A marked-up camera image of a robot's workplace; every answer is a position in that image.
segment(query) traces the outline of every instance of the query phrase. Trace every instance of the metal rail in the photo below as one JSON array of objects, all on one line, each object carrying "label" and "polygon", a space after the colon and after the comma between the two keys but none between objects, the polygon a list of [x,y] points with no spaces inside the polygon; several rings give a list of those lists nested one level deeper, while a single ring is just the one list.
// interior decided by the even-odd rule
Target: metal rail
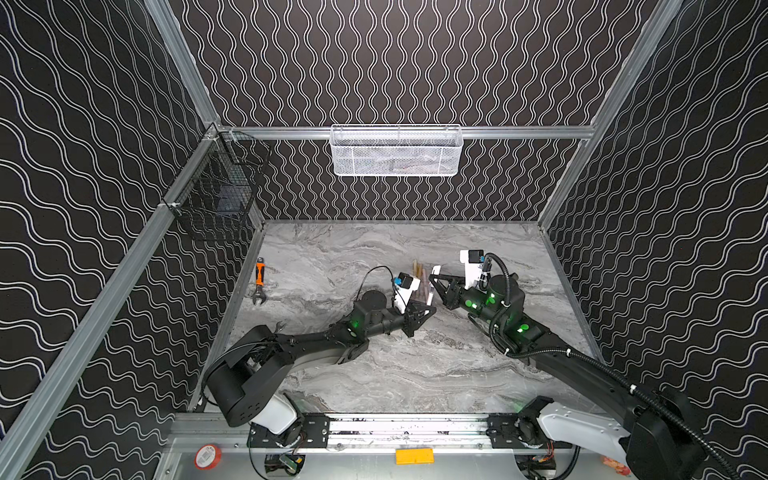
[{"label": "metal rail", "polygon": [[[329,140],[330,127],[222,127],[222,131],[250,135],[259,140]],[[591,138],[593,127],[462,127],[466,140],[532,138]]]},{"label": "metal rail", "polygon": [[[488,415],[481,413],[330,413],[328,416],[328,447],[299,448],[298,453],[394,453],[397,449],[418,446],[431,448],[440,454],[538,455],[545,452],[545,449],[494,449],[491,439],[485,434]],[[234,429],[229,427],[220,413],[180,413],[170,428],[169,446],[163,456],[194,453],[205,443],[216,443],[222,452],[247,453],[249,429],[248,425]],[[252,450],[259,453],[285,452],[285,449]]]},{"label": "metal rail", "polygon": [[[209,129],[197,145],[164,196],[168,203],[184,201],[180,197],[184,186],[205,158],[216,135],[215,129]],[[165,204],[157,206],[53,366],[46,372],[32,398],[11,425],[0,442],[0,478],[3,480],[17,480],[24,473],[174,219],[174,214]]]},{"label": "metal rail", "polygon": [[598,346],[598,341],[594,338],[594,335],[589,328],[587,317],[581,310],[581,303],[579,303],[578,298],[576,297],[576,293],[574,293],[574,289],[571,287],[571,281],[568,279],[568,275],[565,274],[565,270],[563,270],[563,266],[560,263],[558,254],[554,251],[554,245],[552,245],[552,242],[549,240],[548,233],[543,230],[541,230],[541,240],[544,242],[544,247],[547,249],[547,253],[549,253],[550,260],[552,260],[554,271],[558,273],[560,283],[563,286],[563,290],[565,290],[565,296],[568,297],[568,302],[571,304],[574,315],[576,315],[576,320],[581,327],[581,332],[584,334],[584,338],[587,339],[589,350],[592,352],[591,357],[600,360],[602,363],[605,363],[603,353],[600,351],[600,347]]},{"label": "metal rail", "polygon": [[144,4],[179,71],[181,81],[189,92],[197,115],[206,125],[219,124],[219,114],[210,100],[208,89],[203,83],[189,45],[181,33],[179,21],[170,8],[168,0],[144,0]]},{"label": "metal rail", "polygon": [[683,0],[659,0],[650,14],[649,19],[643,25],[640,35],[632,48],[632,51],[624,60],[624,63],[617,75],[614,84],[608,91],[603,104],[595,115],[592,124],[594,125],[594,134],[588,141],[579,143],[571,162],[566,167],[565,173],[561,177],[554,193],[549,197],[546,207],[541,212],[539,224],[544,230],[549,230],[560,207],[568,198],[568,194],[576,184],[581,171],[586,167],[587,162],[592,157],[595,148],[600,144],[616,115],[618,114],[624,101],[627,100],[632,88],[637,83],[645,65],[650,60],[651,55],[656,51],[659,41],[664,36],[672,20],[680,10]]}]

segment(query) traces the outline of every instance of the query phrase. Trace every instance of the black patterned wall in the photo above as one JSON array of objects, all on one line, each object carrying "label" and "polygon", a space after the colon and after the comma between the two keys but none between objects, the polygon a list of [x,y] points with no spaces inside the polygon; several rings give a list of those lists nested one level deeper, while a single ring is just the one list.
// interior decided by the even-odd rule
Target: black patterned wall
[{"label": "black patterned wall", "polygon": [[23,478],[152,478],[249,244],[168,231]]},{"label": "black patterned wall", "polygon": [[687,0],[550,230],[607,364],[685,391],[745,480],[768,478],[767,125],[768,2]]},{"label": "black patterned wall", "polygon": [[0,438],[200,124],[139,0],[0,0]]},{"label": "black patterned wall", "polygon": [[[236,134],[237,155],[253,141]],[[453,177],[339,177],[327,141],[281,141],[257,203],[277,220],[536,221],[576,140],[465,141]]]},{"label": "black patterned wall", "polygon": [[585,125],[655,0],[171,0],[222,122]]}]

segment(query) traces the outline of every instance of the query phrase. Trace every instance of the marble countertop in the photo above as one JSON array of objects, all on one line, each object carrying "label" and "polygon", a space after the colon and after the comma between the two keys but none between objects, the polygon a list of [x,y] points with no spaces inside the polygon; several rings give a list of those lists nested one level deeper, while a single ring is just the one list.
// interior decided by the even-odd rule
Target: marble countertop
[{"label": "marble countertop", "polygon": [[[463,276],[458,252],[467,248],[499,255],[520,276],[525,312],[589,352],[538,228],[514,223],[270,223],[260,251],[269,299],[254,306],[246,295],[229,343],[259,324],[283,322],[283,333],[325,329],[350,311],[363,275],[379,264],[397,275],[418,260]],[[374,288],[389,292],[386,270],[372,272],[362,291]],[[373,337],[358,359],[295,372],[283,391],[306,411],[516,412],[536,395],[596,409],[559,380],[498,353],[463,310],[435,299],[438,312],[413,338]]]}]

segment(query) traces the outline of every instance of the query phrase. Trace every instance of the black mounting plate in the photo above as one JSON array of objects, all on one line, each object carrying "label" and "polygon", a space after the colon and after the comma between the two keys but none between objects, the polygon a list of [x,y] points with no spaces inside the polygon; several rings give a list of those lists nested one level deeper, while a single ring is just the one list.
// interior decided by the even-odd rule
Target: black mounting plate
[{"label": "black mounting plate", "polygon": [[[515,427],[515,422],[518,421],[518,416],[515,414],[494,414],[488,415],[488,429],[485,430],[485,434],[491,439],[491,447],[494,449],[531,449],[535,447],[529,447],[518,439],[518,429]],[[555,442],[554,447],[556,449],[570,449],[573,447],[568,442]]]},{"label": "black mounting plate", "polygon": [[[328,427],[330,419],[322,413],[303,413],[302,437],[299,440],[302,449],[324,449],[328,446]],[[261,425],[251,425],[248,446],[252,449],[284,449],[288,445],[280,443],[280,436],[275,435]]]}]

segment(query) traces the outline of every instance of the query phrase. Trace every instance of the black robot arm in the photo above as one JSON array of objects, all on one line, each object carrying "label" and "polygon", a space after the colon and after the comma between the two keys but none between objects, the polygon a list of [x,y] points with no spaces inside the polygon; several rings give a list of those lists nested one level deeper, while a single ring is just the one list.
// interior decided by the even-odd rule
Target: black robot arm
[{"label": "black robot arm", "polygon": [[[667,409],[689,425],[700,425],[690,400],[681,392],[665,389],[655,392],[644,401],[639,392],[634,395],[617,373],[568,345],[548,327],[523,312],[525,293],[517,284],[517,276],[509,276],[510,299],[507,301],[507,283],[502,275],[491,278],[482,290],[477,286],[465,288],[461,276],[431,275],[430,282],[443,304],[453,310],[462,308],[469,319],[491,338],[494,346],[510,358],[520,359],[560,379],[571,388],[601,407],[616,419],[630,435],[620,440],[632,472],[643,480],[652,478],[690,478],[706,458],[701,441],[674,421],[660,415],[650,403]],[[538,397],[527,412],[535,419],[551,399]],[[533,443],[541,439],[537,425],[528,423],[528,437]],[[700,433],[698,426],[692,429]]]},{"label": "black robot arm", "polygon": [[354,360],[366,351],[371,336],[396,330],[413,336],[436,310],[411,300],[400,313],[386,304],[383,293],[365,292],[350,313],[317,333],[283,335],[272,333],[266,325],[255,326],[211,365],[204,386],[230,426],[248,423],[289,373]]}]

